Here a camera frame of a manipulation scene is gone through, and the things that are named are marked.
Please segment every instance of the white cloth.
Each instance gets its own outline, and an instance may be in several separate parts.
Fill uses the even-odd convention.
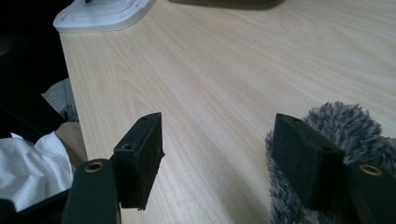
[[[55,133],[34,146],[18,138],[0,139],[0,198],[14,202],[17,211],[69,189],[73,173]]]

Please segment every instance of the light wood grain surface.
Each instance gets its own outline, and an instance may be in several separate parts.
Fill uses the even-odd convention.
[[[61,34],[90,159],[163,113],[166,156],[124,223],[269,223],[276,113],[360,104],[396,137],[396,3],[286,0],[268,10],[157,0],[121,31]]]

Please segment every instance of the tan fabric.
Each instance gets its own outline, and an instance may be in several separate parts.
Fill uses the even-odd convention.
[[[66,148],[70,162],[77,168],[88,160],[82,138],[81,127],[78,122],[66,122],[55,132],[56,136]]]

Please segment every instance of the screw hole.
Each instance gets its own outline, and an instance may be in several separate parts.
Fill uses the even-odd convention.
[[[130,144],[125,144],[122,146],[124,149],[132,149],[132,146]]]
[[[323,147],[322,149],[325,150],[325,151],[328,151],[328,152],[332,151],[332,149],[330,147]]]
[[[105,167],[104,163],[102,163],[101,161],[96,161],[96,162],[86,165],[84,170],[87,173],[94,173],[94,172],[102,170],[103,167]]]
[[[378,169],[372,165],[363,164],[363,165],[360,165],[359,168],[367,175],[381,176],[382,174],[384,174],[384,172],[382,172],[381,169]]]

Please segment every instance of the dark object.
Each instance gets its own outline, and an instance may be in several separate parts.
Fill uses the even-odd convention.
[[[120,223],[116,178],[111,161],[93,160],[78,167],[62,223]]]
[[[13,132],[35,143],[65,120],[29,81],[34,74],[25,70],[22,58],[30,45],[22,32],[0,34],[0,137]]]
[[[356,162],[349,166],[346,184],[361,223],[396,221],[396,179],[389,172]]]
[[[275,223],[281,222],[280,218],[297,223],[379,224],[396,220],[396,180],[387,170],[368,161],[343,164],[345,151],[290,116],[276,115],[273,141],[268,140],[271,194],[273,206],[279,207]],[[278,193],[284,191],[291,203],[285,206],[295,209],[289,210],[288,217],[281,215],[282,201],[277,201]]]
[[[283,0],[169,0],[174,3],[207,7],[231,7],[243,9],[266,9],[275,7]]]
[[[272,158],[305,207],[331,207],[343,150],[300,119],[277,114]]]
[[[146,209],[163,156],[161,114],[140,119],[116,145],[114,165],[123,208]]]
[[[0,211],[7,210],[0,213],[0,224],[112,224],[120,223],[120,202],[145,209],[164,156],[161,113],[139,119],[119,145],[126,146],[125,143],[131,146],[121,150],[127,151],[126,158],[115,148],[110,160],[81,164],[71,189],[41,203],[15,213],[13,203],[0,200]]]
[[[52,22],[71,3],[73,0],[0,0],[0,36],[21,32],[29,39],[20,66],[27,73],[27,83],[40,93],[68,77],[61,39]]]

